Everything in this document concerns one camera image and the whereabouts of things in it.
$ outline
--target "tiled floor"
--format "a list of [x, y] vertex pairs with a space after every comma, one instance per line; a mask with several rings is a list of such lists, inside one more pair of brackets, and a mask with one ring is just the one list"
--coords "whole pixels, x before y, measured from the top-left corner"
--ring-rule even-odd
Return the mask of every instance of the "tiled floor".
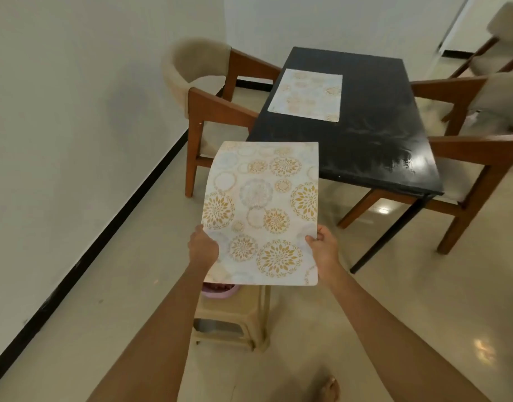
[[[447, 76], [455, 63], [435, 68]], [[183, 150], [0, 381], [0, 402], [81, 402], [187, 263], [207, 170], [183, 195]], [[332, 227], [366, 189], [320, 181]], [[347, 265], [400, 215], [368, 212], [339, 237]], [[513, 171], [448, 256], [435, 253], [450, 217], [422, 211], [355, 278], [493, 402], [513, 402]], [[262, 353], [192, 345], [180, 401], [310, 400], [327, 372], [348, 401], [390, 401], [347, 319], [321, 286], [275, 287]]]

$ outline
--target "table leg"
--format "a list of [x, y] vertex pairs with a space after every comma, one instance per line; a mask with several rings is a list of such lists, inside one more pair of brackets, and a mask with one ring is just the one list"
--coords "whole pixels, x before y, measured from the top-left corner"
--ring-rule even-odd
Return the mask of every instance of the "table leg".
[[426, 195], [418, 198], [409, 208], [403, 213], [396, 222], [381, 236], [379, 240], [368, 250], [368, 252], [357, 261], [357, 263], [350, 269], [351, 273], [355, 273], [367, 263], [385, 244], [387, 244], [392, 237], [398, 233], [409, 221], [412, 220], [417, 213], [422, 210], [426, 203], [429, 202], [433, 196]]

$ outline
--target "dining table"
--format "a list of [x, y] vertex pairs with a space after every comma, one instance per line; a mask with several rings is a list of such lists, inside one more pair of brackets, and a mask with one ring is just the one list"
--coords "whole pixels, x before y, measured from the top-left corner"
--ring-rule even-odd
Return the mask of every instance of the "dining table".
[[[282, 90], [289, 88], [281, 88], [283, 77], [299, 72], [342, 77], [341, 87], [332, 88], [340, 92], [336, 115], [321, 119], [277, 112], [273, 99], [279, 93], [279, 100]], [[429, 200], [443, 194], [410, 81], [398, 58], [293, 47], [247, 141], [317, 141], [320, 178], [415, 199], [353, 265], [351, 273], [365, 265]]]

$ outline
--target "beige stool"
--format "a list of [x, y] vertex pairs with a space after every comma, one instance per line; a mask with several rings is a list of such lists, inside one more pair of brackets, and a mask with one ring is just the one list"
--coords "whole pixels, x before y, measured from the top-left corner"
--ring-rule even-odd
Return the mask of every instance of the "beige stool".
[[269, 286], [243, 285], [226, 299], [201, 295], [195, 312], [193, 341], [241, 344], [264, 351], [269, 345], [266, 324], [270, 292]]

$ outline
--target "chair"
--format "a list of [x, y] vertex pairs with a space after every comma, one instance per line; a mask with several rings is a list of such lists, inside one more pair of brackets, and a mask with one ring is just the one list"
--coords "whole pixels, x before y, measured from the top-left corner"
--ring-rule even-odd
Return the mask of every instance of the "chair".
[[[426, 208], [454, 216], [437, 248], [439, 253], [448, 254], [513, 165], [513, 135], [492, 135], [492, 130], [488, 130], [491, 135], [458, 135], [462, 114], [467, 109], [486, 111], [513, 125], [513, 73], [418, 81], [412, 82], [411, 88], [416, 97], [454, 104], [445, 135], [437, 113], [420, 110], [445, 189], [445, 194], [428, 202]], [[338, 226], [347, 227], [380, 198], [414, 202], [407, 195], [372, 189]]]
[[264, 351], [269, 345], [266, 324], [271, 287], [243, 285], [226, 299], [210, 299], [201, 295], [192, 338], [239, 344], [251, 350]]
[[[189, 119], [186, 197], [191, 197], [197, 166], [211, 167], [223, 141], [245, 141], [269, 94], [240, 90], [236, 87], [238, 76], [275, 81], [280, 68], [225, 43], [192, 38], [169, 48], [162, 60], [162, 71], [167, 87]], [[190, 85], [211, 75], [226, 76], [221, 97]]]
[[491, 35], [451, 78], [459, 77], [468, 68], [476, 76], [513, 70], [513, 1], [505, 3], [489, 22]]

